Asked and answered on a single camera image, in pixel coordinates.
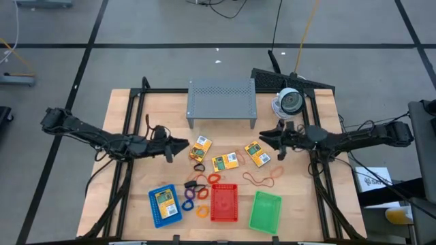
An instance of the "gray floor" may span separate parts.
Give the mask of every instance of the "gray floor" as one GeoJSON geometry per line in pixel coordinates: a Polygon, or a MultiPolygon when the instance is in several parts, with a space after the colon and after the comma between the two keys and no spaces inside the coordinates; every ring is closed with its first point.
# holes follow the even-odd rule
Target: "gray floor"
{"type": "MultiPolygon", "coordinates": [[[[69,10],[20,10],[20,43],[88,42],[101,0],[75,0],[69,10]]],[[[422,43],[436,43],[434,1],[402,1],[422,43]]],[[[232,14],[241,1],[216,8],[232,14]]],[[[284,1],[276,42],[297,43],[312,1],[284,1]]],[[[109,0],[96,43],[260,43],[272,39],[278,0],[250,0],[233,20],[208,7],[177,1],[109,0]]],[[[0,1],[0,37],[14,41],[14,6],[0,1]]],[[[411,37],[394,1],[321,1],[309,43],[410,44],[411,37]]],[[[0,141],[0,244],[16,241],[52,137],[41,132],[47,107],[63,107],[83,56],[82,49],[19,49],[37,72],[33,88],[0,86],[0,105],[16,119],[0,141]]],[[[73,113],[102,126],[110,91],[140,85],[146,76],[154,88],[186,88],[192,78],[246,78],[253,67],[272,71],[267,49],[93,49],[73,113]]],[[[293,70],[297,49],[275,49],[282,72],[293,70]]],[[[426,50],[436,62],[436,50],[426,50]]],[[[22,72],[14,58],[0,72],[22,72]]],[[[415,49],[306,49],[298,73],[335,85],[339,113],[346,125],[383,119],[407,111],[407,102],[434,99],[435,89],[415,49]]],[[[414,145],[378,146],[356,151],[368,166],[386,166],[392,178],[420,176],[414,145]]],[[[84,186],[93,151],[62,140],[28,242],[72,239],[82,212],[84,186]]]]}

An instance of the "orange rubber band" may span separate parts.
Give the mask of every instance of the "orange rubber band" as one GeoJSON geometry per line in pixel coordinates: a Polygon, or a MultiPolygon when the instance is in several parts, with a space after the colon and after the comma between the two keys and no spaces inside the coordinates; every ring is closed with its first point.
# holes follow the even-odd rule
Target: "orange rubber band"
{"type": "Polygon", "coordinates": [[[271,170],[270,177],[271,178],[278,178],[278,177],[282,176],[284,172],[285,172],[285,169],[283,168],[283,166],[278,166],[278,167],[274,168],[273,170],[271,170]],[[279,174],[274,175],[274,173],[277,172],[277,170],[280,170],[279,174]]]}
{"type": "Polygon", "coordinates": [[[206,218],[209,215],[209,207],[207,205],[201,205],[200,207],[197,208],[197,216],[199,216],[200,218],[206,218]]]}
{"type": "Polygon", "coordinates": [[[221,176],[219,174],[210,174],[209,177],[207,178],[207,182],[209,184],[214,184],[214,183],[218,183],[218,181],[221,179],[221,176]]]}
{"type": "Polygon", "coordinates": [[[209,189],[207,189],[206,187],[202,188],[201,190],[198,191],[197,194],[197,198],[200,200],[206,199],[209,196],[209,189]]]}

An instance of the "wooden table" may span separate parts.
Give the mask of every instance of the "wooden table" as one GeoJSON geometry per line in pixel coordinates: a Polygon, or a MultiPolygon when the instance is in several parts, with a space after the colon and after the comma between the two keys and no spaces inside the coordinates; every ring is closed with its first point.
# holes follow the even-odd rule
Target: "wooden table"
{"type": "MultiPolygon", "coordinates": [[[[103,129],[111,133],[120,133],[126,113],[129,90],[113,90],[103,129]]],[[[331,90],[315,90],[321,125],[330,132],[340,133],[341,127],[337,109],[331,90]]],[[[124,240],[172,240],[179,234],[181,240],[229,240],[229,241],[271,241],[271,234],[254,231],[249,228],[249,218],[256,191],[266,191],[283,198],[278,236],[281,241],[322,241],[319,212],[315,198],[313,179],[307,172],[309,155],[306,151],[288,151],[284,161],[277,160],[277,153],[258,139],[260,131],[269,130],[277,124],[277,117],[271,110],[271,99],[275,94],[257,94],[258,121],[255,129],[250,129],[246,120],[197,120],[194,129],[190,129],[186,120],[187,94],[185,93],[147,93],[143,115],[149,114],[151,125],[165,125],[174,137],[186,138],[191,143],[189,148],[176,155],[173,163],[166,163],[164,157],[135,160],[129,201],[123,230],[124,240]],[[221,154],[240,150],[245,164],[240,167],[222,171],[220,183],[238,185],[239,221],[235,223],[215,223],[210,217],[199,218],[195,210],[183,212],[183,220],[167,227],[156,229],[149,203],[148,192],[159,186],[174,184],[180,202],[185,200],[183,183],[193,171],[195,163],[188,158],[189,149],[203,135],[213,141],[204,160],[205,175],[213,172],[211,158],[221,154]],[[261,168],[255,166],[244,146],[257,140],[260,146],[271,156],[270,163],[261,168]],[[243,172],[250,172],[254,178],[261,179],[270,175],[270,170],[277,166],[284,167],[284,174],[275,179],[272,188],[253,186],[242,178],[243,172]]],[[[309,118],[313,119],[310,101],[307,100],[309,118]]],[[[130,131],[135,121],[134,104],[130,131]]],[[[293,117],[296,125],[302,124],[301,114],[293,117]]],[[[140,126],[140,135],[144,135],[146,124],[144,119],[140,126]]],[[[348,161],[342,153],[340,159],[348,161]]],[[[99,169],[105,161],[94,164],[93,171],[99,169]]],[[[108,204],[108,198],[115,164],[97,175],[89,186],[85,199],[82,218],[78,227],[78,235],[86,233],[100,217],[108,204]]],[[[362,214],[358,203],[356,189],[349,166],[340,161],[330,164],[336,201],[339,209],[357,232],[366,236],[362,214]]],[[[210,205],[210,196],[205,200],[195,199],[195,205],[210,205]]],[[[330,236],[334,237],[331,212],[326,206],[330,236]]],[[[114,212],[111,235],[115,234],[119,211],[114,212]]]]}

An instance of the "perforated metal platform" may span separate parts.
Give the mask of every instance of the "perforated metal platform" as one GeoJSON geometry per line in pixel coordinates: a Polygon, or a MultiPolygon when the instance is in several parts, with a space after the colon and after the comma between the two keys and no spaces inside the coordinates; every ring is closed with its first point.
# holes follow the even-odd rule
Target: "perforated metal platform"
{"type": "Polygon", "coordinates": [[[249,119],[254,128],[258,118],[254,79],[189,81],[186,119],[249,119]]]}

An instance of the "black floor line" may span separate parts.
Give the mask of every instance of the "black floor line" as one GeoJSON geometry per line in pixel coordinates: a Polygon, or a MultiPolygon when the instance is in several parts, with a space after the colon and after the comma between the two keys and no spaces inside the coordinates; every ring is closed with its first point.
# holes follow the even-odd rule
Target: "black floor line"
{"type": "MultiPolygon", "coordinates": [[[[303,44],[303,48],[325,49],[410,49],[436,48],[436,44],[303,44]]],[[[18,44],[17,48],[88,48],[89,44],[18,44]]],[[[194,43],[194,44],[94,44],[92,48],[171,49],[171,48],[270,48],[269,43],[194,43]]],[[[300,48],[297,43],[278,43],[275,48],[300,48]]]]}
{"type": "MultiPolygon", "coordinates": [[[[102,6],[100,7],[100,11],[97,15],[97,19],[95,20],[95,24],[91,32],[91,36],[89,38],[87,48],[84,51],[82,62],[80,63],[80,66],[78,68],[76,78],[74,79],[72,89],[69,93],[68,100],[65,105],[65,108],[67,109],[71,109],[73,107],[73,103],[76,98],[77,91],[80,87],[80,82],[82,80],[83,73],[87,67],[89,55],[92,50],[92,45],[94,44],[95,38],[97,37],[98,29],[100,27],[100,24],[102,23],[102,19],[104,16],[104,12],[106,11],[107,5],[108,5],[108,0],[103,0],[102,6]]],[[[24,223],[22,224],[16,244],[26,244],[27,238],[29,237],[30,230],[32,228],[33,221],[35,220],[37,209],[40,206],[41,199],[44,194],[44,189],[46,188],[47,185],[48,177],[51,173],[53,164],[55,162],[57,151],[59,149],[59,146],[61,145],[61,139],[62,139],[61,136],[56,136],[53,140],[50,151],[48,152],[46,163],[41,173],[41,178],[38,181],[38,185],[36,186],[35,193],[33,194],[31,204],[29,206],[29,209],[27,210],[26,218],[24,223]]]]}
{"type": "Polygon", "coordinates": [[[435,70],[433,69],[433,66],[427,57],[427,54],[424,50],[424,46],[421,44],[420,39],[418,38],[418,35],[416,35],[415,29],[412,26],[409,16],[406,13],[406,10],[404,9],[403,4],[400,0],[395,0],[395,4],[398,7],[398,10],[400,11],[401,17],[403,18],[403,21],[407,27],[407,30],[409,31],[409,34],[411,36],[411,39],[414,41],[414,44],[416,45],[416,49],[418,51],[418,54],[421,57],[422,63],[424,64],[425,70],[427,70],[427,74],[430,77],[431,82],[433,83],[433,86],[436,88],[436,74],[435,70]]]}

